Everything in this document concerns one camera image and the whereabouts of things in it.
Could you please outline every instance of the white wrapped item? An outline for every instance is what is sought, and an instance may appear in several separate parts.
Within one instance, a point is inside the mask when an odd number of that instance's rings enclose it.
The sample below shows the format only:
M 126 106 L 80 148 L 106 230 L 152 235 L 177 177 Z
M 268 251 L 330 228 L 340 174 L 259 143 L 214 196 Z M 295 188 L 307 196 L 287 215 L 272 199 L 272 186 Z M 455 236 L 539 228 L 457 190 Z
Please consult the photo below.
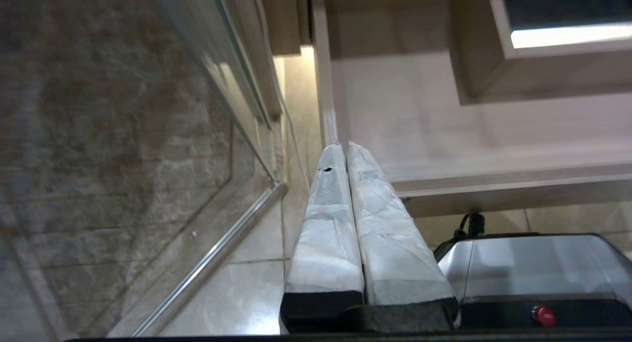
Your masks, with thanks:
M 294 247 L 286 293 L 363 292 L 345 153 L 325 147 Z
M 371 153 L 349 142 L 348 160 L 368 303 L 454 297 L 433 252 Z

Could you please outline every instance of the red button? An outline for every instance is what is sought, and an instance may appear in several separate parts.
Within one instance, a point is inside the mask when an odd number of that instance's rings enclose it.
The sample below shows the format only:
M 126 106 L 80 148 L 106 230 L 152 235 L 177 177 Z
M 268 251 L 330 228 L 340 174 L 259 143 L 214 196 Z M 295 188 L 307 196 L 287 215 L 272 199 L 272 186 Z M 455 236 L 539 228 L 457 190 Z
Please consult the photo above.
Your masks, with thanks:
M 536 306 L 533 309 L 533 319 L 544 328 L 555 326 L 555 313 L 546 306 Z

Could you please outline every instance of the white paper wrapping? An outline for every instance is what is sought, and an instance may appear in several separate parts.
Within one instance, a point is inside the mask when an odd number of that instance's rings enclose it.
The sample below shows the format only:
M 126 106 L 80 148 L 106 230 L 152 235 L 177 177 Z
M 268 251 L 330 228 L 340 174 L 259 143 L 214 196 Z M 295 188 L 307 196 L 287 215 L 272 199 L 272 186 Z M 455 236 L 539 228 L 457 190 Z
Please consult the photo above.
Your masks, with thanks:
M 369 304 L 454 296 L 433 252 L 366 148 L 349 142 L 349 179 Z
M 363 289 L 345 153 L 340 144 L 329 145 L 318 162 L 285 292 Z

